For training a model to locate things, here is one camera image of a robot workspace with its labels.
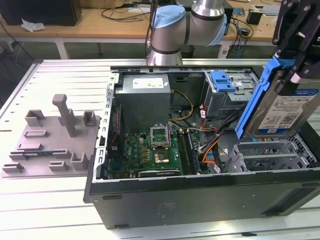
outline yellow wire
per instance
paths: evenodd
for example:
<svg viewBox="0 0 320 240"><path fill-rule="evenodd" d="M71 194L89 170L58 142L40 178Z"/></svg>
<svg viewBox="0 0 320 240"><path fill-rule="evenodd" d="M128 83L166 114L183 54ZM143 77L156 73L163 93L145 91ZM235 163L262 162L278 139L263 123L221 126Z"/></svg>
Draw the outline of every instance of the yellow wire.
<svg viewBox="0 0 320 240"><path fill-rule="evenodd" d="M174 91L177 93L180 93L190 103L191 111L187 116L179 117L179 118L170 118L169 121L181 121L181 120L189 119L192 116L192 113L194 112L194 105L192 104L190 99L186 95L184 95L181 91L179 90L174 90Z"/></svg>

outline ram slot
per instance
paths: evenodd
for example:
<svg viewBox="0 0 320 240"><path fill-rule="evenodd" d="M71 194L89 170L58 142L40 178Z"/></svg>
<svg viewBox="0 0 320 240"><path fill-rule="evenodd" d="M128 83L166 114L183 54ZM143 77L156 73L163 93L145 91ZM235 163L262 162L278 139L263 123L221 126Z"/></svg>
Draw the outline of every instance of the ram slot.
<svg viewBox="0 0 320 240"><path fill-rule="evenodd" d="M196 171L192 160L192 152L190 149L188 136L184 132L177 132L176 138L179 146L183 174L193 175L196 173Z"/></svg>

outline hard drive label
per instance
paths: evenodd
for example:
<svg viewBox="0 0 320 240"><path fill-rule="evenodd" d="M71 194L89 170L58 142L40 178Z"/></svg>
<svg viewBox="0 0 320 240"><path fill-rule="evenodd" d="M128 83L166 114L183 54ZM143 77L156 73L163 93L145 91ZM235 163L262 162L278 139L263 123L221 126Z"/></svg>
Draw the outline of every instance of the hard drive label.
<svg viewBox="0 0 320 240"><path fill-rule="evenodd" d="M259 126L261 133L281 133L292 127L318 89L298 89L292 96L278 96Z"/></svg>

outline wooden workbench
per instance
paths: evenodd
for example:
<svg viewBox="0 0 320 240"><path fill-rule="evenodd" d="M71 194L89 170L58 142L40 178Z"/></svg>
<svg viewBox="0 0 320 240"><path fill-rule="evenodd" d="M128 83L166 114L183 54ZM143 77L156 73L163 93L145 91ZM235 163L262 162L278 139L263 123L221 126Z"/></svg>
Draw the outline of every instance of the wooden workbench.
<svg viewBox="0 0 320 240"><path fill-rule="evenodd" d="M279 2L273 0L265 0L266 3L279 5ZM248 10L252 5L265 5L260 0L251 0L251 2L238 2L229 0L233 7L242 7ZM113 18L124 18L137 13L117 13ZM17 41L21 42L54 42L56 43L62 59L68 59L68 53L64 47L66 42L82 42L82 43L144 43L147 28L149 25L149 15L139 17L141 21L135 22L117 22L106 19L101 16L101 10L98 8L82 9L82 16L76 26L56 26L46 25L46 30L28 32L20 25L9 26L3 19L7 31L13 35ZM246 21L246 16L238 16L238 19ZM248 45L256 45L256 42L263 42L260 45L265 45L266 42L271 44L275 29L276 17L262 16L259 25L252 25L254 34ZM223 38L225 46L230 46L231 41L236 38L236 29L233 25L229 27L228 34ZM0 28L0 41L12 41L6 32Z"/></svg>

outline blue plastic bracket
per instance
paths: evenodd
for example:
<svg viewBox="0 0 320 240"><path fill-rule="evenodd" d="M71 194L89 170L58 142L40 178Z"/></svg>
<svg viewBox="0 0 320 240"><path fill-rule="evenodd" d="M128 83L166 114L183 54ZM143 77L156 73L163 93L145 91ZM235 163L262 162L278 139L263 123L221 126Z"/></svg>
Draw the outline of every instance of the blue plastic bracket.
<svg viewBox="0 0 320 240"><path fill-rule="evenodd" d="M230 77L224 71L212 71L210 76L217 92L235 92L237 90L232 85Z"/></svg>

